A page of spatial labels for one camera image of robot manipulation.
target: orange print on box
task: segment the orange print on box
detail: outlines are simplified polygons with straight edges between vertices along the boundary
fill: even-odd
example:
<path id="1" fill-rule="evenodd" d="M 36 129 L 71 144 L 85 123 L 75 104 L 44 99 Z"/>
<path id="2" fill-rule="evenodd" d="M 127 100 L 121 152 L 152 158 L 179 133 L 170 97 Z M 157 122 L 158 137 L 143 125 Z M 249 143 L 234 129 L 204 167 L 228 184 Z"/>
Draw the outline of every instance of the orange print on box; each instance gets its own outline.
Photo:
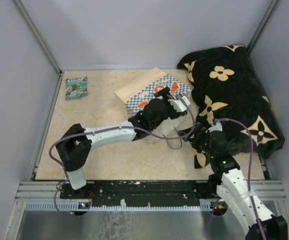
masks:
<path id="1" fill-rule="evenodd" d="M 138 104 L 138 108 L 143 109 L 148 103 L 149 103 L 148 101 L 140 102 L 140 103 Z"/>
<path id="2" fill-rule="evenodd" d="M 165 88 L 165 86 L 163 86 L 163 85 L 159 85 L 159 86 L 156 86 L 155 88 L 154 88 L 154 92 L 159 92 L 159 91 L 161 91 L 162 89 L 164 89 Z"/>
<path id="3" fill-rule="evenodd" d="M 171 85 L 171 89 L 170 89 L 170 93 L 174 93 L 175 91 L 177 91 L 179 89 L 179 85 L 176 81 L 174 81 Z"/>

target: blue and white checkered pattern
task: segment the blue and white checkered pattern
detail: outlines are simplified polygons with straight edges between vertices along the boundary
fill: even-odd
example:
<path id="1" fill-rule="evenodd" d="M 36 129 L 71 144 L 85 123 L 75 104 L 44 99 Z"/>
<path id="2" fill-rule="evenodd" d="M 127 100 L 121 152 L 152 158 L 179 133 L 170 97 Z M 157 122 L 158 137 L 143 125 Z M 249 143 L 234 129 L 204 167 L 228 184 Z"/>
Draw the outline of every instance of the blue and white checkered pattern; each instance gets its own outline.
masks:
<path id="1" fill-rule="evenodd" d="M 143 89 L 141 92 L 138 92 L 136 95 L 134 95 L 132 98 L 130 98 L 128 101 L 126 101 L 126 109 L 128 112 L 128 117 L 132 117 L 137 113 L 138 111 L 142 110 L 143 108 L 139 108 L 138 104 L 144 102 L 144 101 L 150 101 L 151 99 L 154 99 L 154 93 L 155 93 L 155 87 L 157 86 L 164 86 L 169 87 L 171 89 L 172 84 L 174 82 L 177 82 L 179 88 L 172 93 L 172 95 L 177 94 L 186 94 L 191 89 L 187 85 L 183 84 L 182 82 L 178 81 L 173 76 L 166 74 L 162 78 L 158 79 L 157 81 L 153 82 L 152 84 L 148 85 Z"/>

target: floral pillow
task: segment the floral pillow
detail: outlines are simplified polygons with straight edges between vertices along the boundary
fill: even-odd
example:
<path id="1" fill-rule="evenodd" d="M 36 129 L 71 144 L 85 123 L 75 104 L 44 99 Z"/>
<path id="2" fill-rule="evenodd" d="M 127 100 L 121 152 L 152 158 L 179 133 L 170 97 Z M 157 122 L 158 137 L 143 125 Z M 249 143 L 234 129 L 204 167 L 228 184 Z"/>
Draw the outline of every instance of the floral pillow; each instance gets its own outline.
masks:
<path id="1" fill-rule="evenodd" d="M 255 151 L 265 159 L 283 147 L 284 135 L 244 45 L 191 52 L 177 68 L 188 70 L 188 80 L 194 87 L 191 95 L 199 106 L 198 122 L 206 126 L 214 118 L 242 122 L 250 130 Z M 248 133 L 240 125 L 225 122 L 223 131 L 229 154 L 250 152 Z"/>

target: metal frame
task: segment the metal frame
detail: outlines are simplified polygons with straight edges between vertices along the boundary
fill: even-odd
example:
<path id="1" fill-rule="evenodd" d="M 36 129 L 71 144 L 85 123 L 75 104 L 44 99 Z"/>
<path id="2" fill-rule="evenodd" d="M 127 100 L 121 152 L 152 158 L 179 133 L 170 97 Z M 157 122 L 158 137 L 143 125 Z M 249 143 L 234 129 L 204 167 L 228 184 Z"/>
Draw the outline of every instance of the metal frame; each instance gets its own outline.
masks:
<path id="1" fill-rule="evenodd" d="M 53 111 L 56 105 L 57 96 L 60 90 L 61 82 L 63 79 L 63 72 L 60 70 L 57 60 L 55 56 L 52 54 L 48 44 L 44 40 L 42 34 L 37 29 L 35 23 L 31 19 L 30 15 L 28 14 L 26 8 L 24 7 L 21 0 L 12 0 L 16 7 L 18 8 L 21 16 L 28 24 L 30 31 L 32 32 L 33 36 L 37 40 L 37 43 L 40 45 L 42 51 L 45 53 L 46 57 L 48 58 L 49 62 L 52 64 L 53 68 L 58 75 L 58 79 L 54 86 L 54 94 L 53 98 L 48 106 L 48 113 L 45 119 L 45 127 L 41 133 L 39 144 L 37 145 L 34 157 L 32 159 L 32 168 L 31 168 L 31 176 L 29 181 L 23 181 L 19 185 L 19 189 L 17 191 L 15 201 L 12 207 L 12 211 L 9 218 L 8 228 L 6 229 L 4 239 L 6 240 L 15 240 L 17 238 L 17 234 L 19 231 L 20 223 L 24 214 L 24 211 L 55 211 L 53 205 L 53 198 L 56 191 L 56 185 L 59 182 L 58 180 L 52 181 L 32 181 L 33 177 L 35 176 L 35 170 L 37 169 L 40 161 L 40 157 L 42 154 L 42 150 L 44 147 L 44 143 L 46 141 L 48 129 L 50 126 L 50 122 L 52 119 Z M 257 30 L 255 31 L 248 47 L 247 51 L 250 55 L 252 50 L 254 49 L 261 33 L 263 32 L 268 20 L 272 16 L 272 13 L 277 8 L 279 0 L 272 0 L 263 19 L 261 20 Z M 267 165 L 266 161 L 261 159 L 261 164 L 264 170 L 269 172 L 269 175 L 272 176 L 272 172 Z M 285 195 L 285 191 L 282 185 L 282 182 L 279 180 L 252 180 L 251 181 L 252 188 L 255 190 L 256 194 L 262 201 L 273 201 L 276 212 L 278 215 L 283 215 L 284 218 L 288 222 L 289 226 L 289 205 Z M 77 203 L 81 201 L 85 201 L 86 199 L 79 199 L 79 200 L 70 200 L 70 199 L 60 199 L 59 195 L 56 197 L 58 200 L 58 205 L 62 210 L 74 210 L 77 208 Z M 205 199 L 202 201 L 203 203 L 208 206 L 210 201 L 213 199 Z M 91 208 L 90 211 L 114 211 L 114 210 L 121 210 L 119 207 L 101 207 L 101 208 Z M 124 211 L 136 211 L 135 208 L 128 208 L 123 207 Z M 154 209 L 154 208 L 147 208 L 147 211 L 163 211 L 163 208 Z M 190 208 L 190 207 L 177 207 L 174 208 L 175 211 L 197 211 L 198 208 Z"/>

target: gray floor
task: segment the gray floor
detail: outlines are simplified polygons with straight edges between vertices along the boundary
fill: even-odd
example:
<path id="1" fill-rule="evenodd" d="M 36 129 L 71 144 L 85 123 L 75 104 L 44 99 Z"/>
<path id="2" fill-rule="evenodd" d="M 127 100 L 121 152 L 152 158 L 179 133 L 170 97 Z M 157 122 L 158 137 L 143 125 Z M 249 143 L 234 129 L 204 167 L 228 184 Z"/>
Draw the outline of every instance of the gray floor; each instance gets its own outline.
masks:
<path id="1" fill-rule="evenodd" d="M 265 204 L 274 210 L 271 204 Z M 80 217 L 54 211 L 26 211 L 17 239 L 243 240 L 245 235 L 230 210 L 224 216 L 206 211 L 94 211 Z"/>

